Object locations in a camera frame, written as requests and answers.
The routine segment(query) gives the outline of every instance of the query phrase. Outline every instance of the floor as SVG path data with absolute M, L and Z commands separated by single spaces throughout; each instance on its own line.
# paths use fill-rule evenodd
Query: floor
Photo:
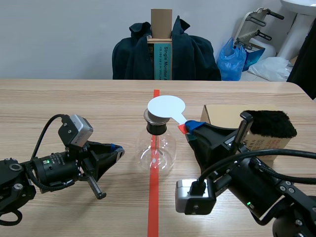
M 240 81 L 268 81 L 262 77 L 258 77 L 254 74 L 249 73 L 248 71 L 243 72 L 241 74 L 241 79 Z

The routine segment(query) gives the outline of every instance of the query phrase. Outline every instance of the blue clamp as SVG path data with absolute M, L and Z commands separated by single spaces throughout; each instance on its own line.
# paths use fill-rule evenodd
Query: blue clamp
M 187 128 L 187 131 L 190 133 L 190 134 L 193 134 L 193 130 L 203 126 L 205 124 L 205 122 L 197 122 L 197 121 L 194 121 L 194 120 L 190 120 L 190 121 L 187 121 L 186 122 L 186 128 Z

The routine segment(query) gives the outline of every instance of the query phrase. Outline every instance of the gray wall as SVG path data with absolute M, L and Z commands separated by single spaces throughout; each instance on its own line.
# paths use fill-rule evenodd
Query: gray wall
M 241 18 L 263 5 L 280 9 L 278 0 L 0 0 L 0 78 L 111 79 L 114 46 L 130 25 L 150 22 L 150 8 L 172 8 L 217 57 Z M 269 32 L 283 39 L 280 24 L 282 35 Z

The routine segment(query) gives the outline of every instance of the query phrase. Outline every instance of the white plastic bag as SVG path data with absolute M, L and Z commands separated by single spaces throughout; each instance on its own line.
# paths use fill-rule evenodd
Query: white plastic bag
M 290 72 L 286 69 L 288 60 L 280 57 L 266 58 L 249 67 L 249 72 L 269 81 L 286 81 Z

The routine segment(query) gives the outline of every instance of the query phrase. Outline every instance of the black cable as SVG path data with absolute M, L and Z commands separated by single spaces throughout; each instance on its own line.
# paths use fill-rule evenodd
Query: black cable
M 267 149 L 267 150 L 259 150 L 259 151 L 249 151 L 245 153 L 236 154 L 230 157 L 227 157 L 219 162 L 213 164 L 209 168 L 207 168 L 201 176 L 198 178 L 198 182 L 202 184 L 204 179 L 206 179 L 212 172 L 217 171 L 218 169 L 222 168 L 223 166 L 230 164 L 232 162 L 243 160 L 245 158 L 252 158 L 252 157 L 260 157 L 260 156 L 271 156 L 271 155 L 281 155 L 281 156 L 294 156 L 294 157 L 304 157 L 304 158 L 311 158 L 316 159 L 316 153 L 312 152 L 304 152 L 304 151 L 296 151 L 296 150 L 289 150 L 289 149 Z M 316 179 L 309 179 L 313 180 L 313 184 L 316 184 Z
M 27 164 L 25 165 L 25 170 L 26 170 L 26 173 L 28 174 L 29 178 L 31 179 L 31 181 L 37 186 L 39 187 L 40 189 L 43 189 L 43 190 L 48 190 L 48 191 L 58 191 L 58 190 L 62 190 L 64 188 L 67 188 L 67 187 L 70 187 L 72 185 L 75 184 L 74 181 L 71 181 L 70 183 L 68 184 L 65 184 L 65 185 L 61 185 L 61 186 L 58 186 L 58 187 L 49 187 L 49 186 L 46 186 L 44 184 L 42 184 L 39 180 L 37 180 L 37 178 L 35 177 L 35 175 L 33 174 L 30 166 Z
M 271 171 L 270 169 L 267 169 L 266 167 L 260 167 L 262 171 L 265 173 L 269 174 L 270 176 L 276 177 L 281 180 L 286 180 L 290 181 L 292 183 L 298 183 L 298 184 L 316 184 L 316 179 L 315 178 L 300 178 L 300 177 L 292 177 L 292 176 L 287 176 L 283 174 L 279 174 L 275 171 Z
M 0 220 L 0 226 L 16 226 L 17 224 L 19 224 L 22 221 L 23 216 L 22 216 L 22 213 L 20 211 L 14 210 L 14 211 L 12 211 L 12 213 L 15 214 L 18 219 L 16 221 Z
M 41 141 L 43 140 L 43 137 L 44 137 L 44 135 L 45 135 L 45 133 L 46 133 L 48 127 L 50 126 L 50 124 L 51 124 L 55 119 L 57 119 L 57 118 L 62 118 L 63 116 L 64 116 L 64 115 L 62 115 L 62 114 L 54 115 L 53 117 L 51 117 L 51 118 L 48 120 L 48 122 L 46 123 L 45 127 L 43 128 L 43 130 L 42 130 L 42 132 L 41 132 L 41 134 L 40 134 L 40 136 L 39 136 L 38 142 L 36 143 L 36 146 L 35 146 L 34 151 L 33 151 L 33 154 L 32 154 L 32 158 L 34 158 L 34 157 L 36 156 L 36 154 L 37 154 L 37 152 L 38 152 L 38 150 L 39 150 L 39 148 L 40 148 L 40 143 L 41 143 Z

